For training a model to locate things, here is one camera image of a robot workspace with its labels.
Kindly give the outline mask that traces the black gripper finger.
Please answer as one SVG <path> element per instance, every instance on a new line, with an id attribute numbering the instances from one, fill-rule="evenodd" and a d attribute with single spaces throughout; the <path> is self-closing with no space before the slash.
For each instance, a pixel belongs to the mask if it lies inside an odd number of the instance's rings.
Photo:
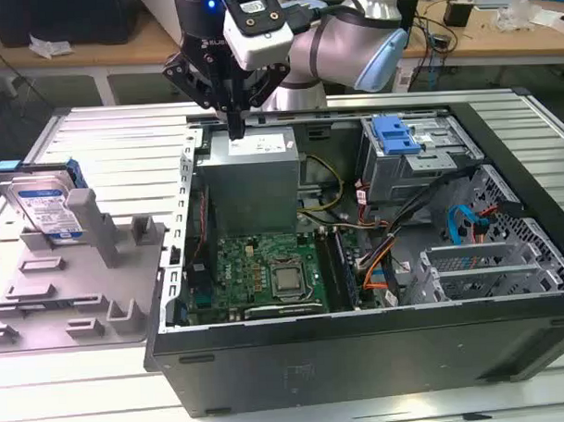
<path id="1" fill-rule="evenodd" d="M 287 63 L 269 64 L 258 70 L 238 69 L 233 74 L 236 139 L 244 137 L 244 118 L 252 107 L 261 107 L 289 74 Z"/>
<path id="2" fill-rule="evenodd" d="M 192 71 L 193 63 L 185 54 L 176 53 L 165 64 L 163 75 L 204 109 L 214 109 L 225 121 L 232 141 L 237 139 L 236 110 L 225 80 L 220 75 L 220 61 L 203 54 L 202 67 Z"/>

